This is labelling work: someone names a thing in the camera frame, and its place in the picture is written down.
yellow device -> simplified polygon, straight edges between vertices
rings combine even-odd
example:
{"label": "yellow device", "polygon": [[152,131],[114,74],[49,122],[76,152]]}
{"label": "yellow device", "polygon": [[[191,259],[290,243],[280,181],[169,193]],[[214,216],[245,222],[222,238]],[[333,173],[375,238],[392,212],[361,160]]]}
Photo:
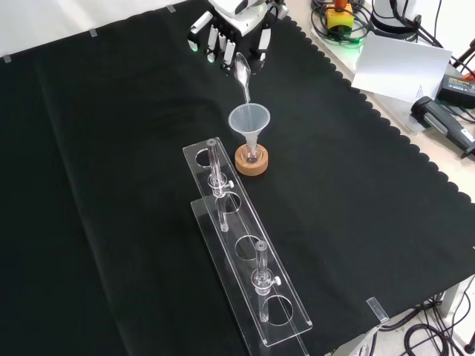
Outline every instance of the yellow device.
{"label": "yellow device", "polygon": [[[351,4],[347,4],[346,9],[351,13],[353,12]],[[342,26],[345,30],[351,31],[355,21],[355,18],[351,13],[347,13],[346,11],[338,11],[336,9],[328,9],[327,27],[332,30],[337,26]]]}

funnel stem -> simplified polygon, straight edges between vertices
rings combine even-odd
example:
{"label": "funnel stem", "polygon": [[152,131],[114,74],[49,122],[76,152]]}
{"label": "funnel stem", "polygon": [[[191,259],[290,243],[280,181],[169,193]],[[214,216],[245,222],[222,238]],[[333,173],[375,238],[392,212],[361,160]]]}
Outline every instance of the funnel stem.
{"label": "funnel stem", "polygon": [[252,154],[256,154],[258,150],[258,137],[253,136],[253,137],[246,137],[246,145]]}

acrylic stand leg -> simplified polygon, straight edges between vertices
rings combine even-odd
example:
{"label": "acrylic stand leg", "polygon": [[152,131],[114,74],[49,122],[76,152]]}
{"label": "acrylic stand leg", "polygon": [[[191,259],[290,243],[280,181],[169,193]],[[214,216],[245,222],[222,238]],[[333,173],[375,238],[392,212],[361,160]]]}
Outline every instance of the acrylic stand leg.
{"label": "acrylic stand leg", "polygon": [[200,226],[206,247],[213,259],[214,267],[217,270],[220,282],[223,285],[231,309],[234,312],[249,354],[251,356],[308,356],[309,353],[300,335],[271,347],[263,344],[249,313],[246,301],[244,298],[239,297],[241,291],[238,282],[235,278],[230,277],[230,271],[232,269],[226,255],[223,253],[223,246],[219,241],[203,200],[199,199],[192,202],[191,209]]}

wooden base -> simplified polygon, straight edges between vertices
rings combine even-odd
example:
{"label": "wooden base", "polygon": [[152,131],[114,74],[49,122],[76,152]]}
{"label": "wooden base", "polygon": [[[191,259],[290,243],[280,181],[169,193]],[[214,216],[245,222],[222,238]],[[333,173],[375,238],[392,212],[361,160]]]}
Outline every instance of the wooden base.
{"label": "wooden base", "polygon": [[258,145],[262,150],[262,159],[256,163],[247,163],[244,162],[242,158],[242,152],[246,145],[240,146],[235,153],[235,165],[236,169],[244,174],[245,176],[258,176],[259,174],[264,173],[269,165],[269,154],[267,153],[267,149],[263,146]]}

metal spoon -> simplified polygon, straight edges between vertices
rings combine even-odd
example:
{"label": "metal spoon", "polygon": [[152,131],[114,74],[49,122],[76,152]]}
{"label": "metal spoon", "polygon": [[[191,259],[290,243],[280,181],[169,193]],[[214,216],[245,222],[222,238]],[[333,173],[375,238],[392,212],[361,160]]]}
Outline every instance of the metal spoon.
{"label": "metal spoon", "polygon": [[235,58],[235,78],[241,84],[244,91],[244,98],[246,102],[251,101],[251,96],[249,95],[249,80],[251,78],[251,68],[247,59],[241,52],[237,52]]}

